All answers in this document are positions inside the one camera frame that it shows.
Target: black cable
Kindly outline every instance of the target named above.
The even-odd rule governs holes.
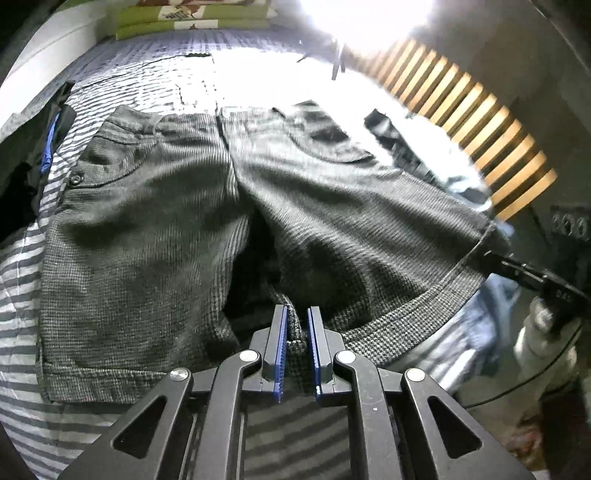
[[[579,328],[576,329],[576,331],[573,333],[573,335],[571,336],[571,338],[569,339],[569,341],[566,342],[566,345],[560,351],[560,353],[548,365],[546,365],[542,370],[540,370],[535,375],[529,377],[527,380],[523,380],[523,382],[518,383],[514,387],[511,387],[509,390],[506,390],[506,391],[504,391],[502,393],[499,393],[498,395],[495,395],[492,398],[489,398],[488,400],[483,400],[483,401],[480,401],[480,402],[472,403],[470,405],[462,405],[462,407],[465,408],[465,409],[475,408],[475,407],[481,407],[482,405],[486,405],[487,403],[494,402],[494,401],[496,401],[496,400],[498,400],[498,399],[500,399],[500,398],[502,398],[502,397],[504,397],[506,395],[509,395],[510,393],[513,393],[515,390],[518,390],[519,388],[524,387],[525,385],[529,384],[530,382],[533,382],[536,378],[541,377],[550,368],[552,368],[552,365],[554,365],[560,359],[560,357],[562,357],[564,355],[565,351],[569,347],[571,347],[572,341],[576,338],[576,336],[579,334],[579,332],[581,331],[582,328],[583,328],[583,325],[579,325]]]

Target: shorts pocket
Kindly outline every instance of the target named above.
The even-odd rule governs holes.
[[[68,188],[95,188],[119,180],[136,170],[157,144],[154,137],[121,143],[97,135],[72,168]]]
[[[312,157],[333,163],[375,160],[314,102],[299,103],[280,113],[285,118],[285,129],[292,142]]]

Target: white wall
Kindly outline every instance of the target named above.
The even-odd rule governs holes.
[[[58,73],[110,30],[104,0],[55,13],[35,33],[0,86],[0,125],[20,113]]]

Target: black gripper frame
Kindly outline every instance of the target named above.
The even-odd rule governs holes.
[[[287,307],[247,350],[217,368],[176,368],[58,477],[59,480],[238,480],[247,406],[281,400]]]
[[[377,368],[308,310],[316,400],[346,406],[356,480],[534,480],[444,389],[411,368]]]

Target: bed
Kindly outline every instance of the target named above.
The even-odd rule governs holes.
[[[312,55],[298,63],[304,53]],[[446,166],[438,171],[448,193],[475,209],[492,211],[481,176],[442,129],[409,115],[406,107],[358,72],[347,70],[331,81],[332,65],[326,58],[332,53],[324,45],[302,42],[280,28],[107,40],[78,58],[4,125],[0,140],[34,115],[66,79],[76,81],[67,102],[77,112],[76,122],[53,158],[38,221],[16,241],[0,246],[0,421],[37,478],[56,478],[125,411],[125,406],[107,404],[50,403],[41,395],[34,372],[44,230],[71,166],[115,106],[192,113],[214,112],[220,106],[292,105],[314,98],[351,138],[391,164],[391,157],[363,126],[363,118],[379,108],[426,164]],[[506,291],[509,306],[515,290]],[[453,392],[508,342],[504,332],[509,312],[481,321],[460,311],[392,367],[423,368]],[[282,429],[274,429],[273,423],[281,423]],[[310,443],[311,432],[317,435]],[[346,412],[320,410],[306,397],[289,398],[264,413],[251,412],[246,452],[245,478],[347,478]]]

